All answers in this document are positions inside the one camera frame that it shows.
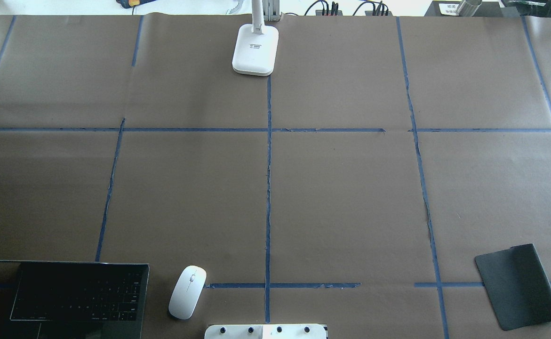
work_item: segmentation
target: laptop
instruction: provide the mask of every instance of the laptop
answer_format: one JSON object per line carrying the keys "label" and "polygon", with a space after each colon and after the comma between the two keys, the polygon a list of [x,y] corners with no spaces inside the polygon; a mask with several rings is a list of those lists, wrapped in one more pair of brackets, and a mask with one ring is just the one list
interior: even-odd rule
{"label": "laptop", "polygon": [[140,339],[148,264],[22,262],[3,339]]}

